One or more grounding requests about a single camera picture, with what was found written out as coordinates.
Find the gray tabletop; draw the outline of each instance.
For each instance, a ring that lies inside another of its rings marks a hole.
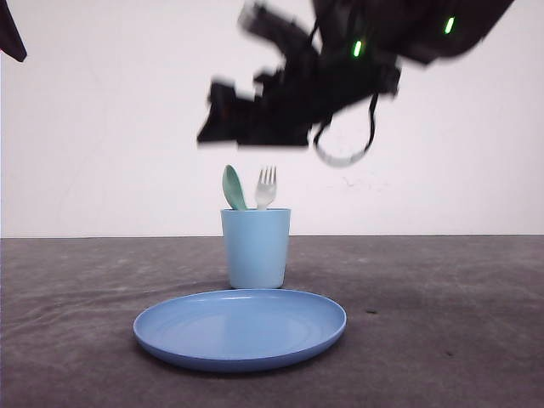
[[[132,324],[229,287],[221,238],[2,240],[2,407],[543,407],[544,237],[292,237],[285,288],[341,339],[255,374],[179,369]]]

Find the blue plate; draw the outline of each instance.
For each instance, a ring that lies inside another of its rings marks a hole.
[[[284,289],[238,289],[167,300],[134,321],[155,357],[200,371],[261,371],[322,353],[342,335],[346,312],[331,299]]]

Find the light blue cup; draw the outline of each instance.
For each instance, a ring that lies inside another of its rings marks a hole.
[[[283,285],[291,210],[221,210],[230,285],[235,289]]]

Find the plastic spoon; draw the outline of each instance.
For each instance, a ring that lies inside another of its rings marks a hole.
[[[247,210],[238,174],[230,164],[223,171],[223,193],[233,210]]]

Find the plastic fork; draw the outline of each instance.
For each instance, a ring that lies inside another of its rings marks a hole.
[[[261,169],[258,176],[255,201],[258,210],[266,210],[266,207],[275,199],[276,176],[275,166]]]

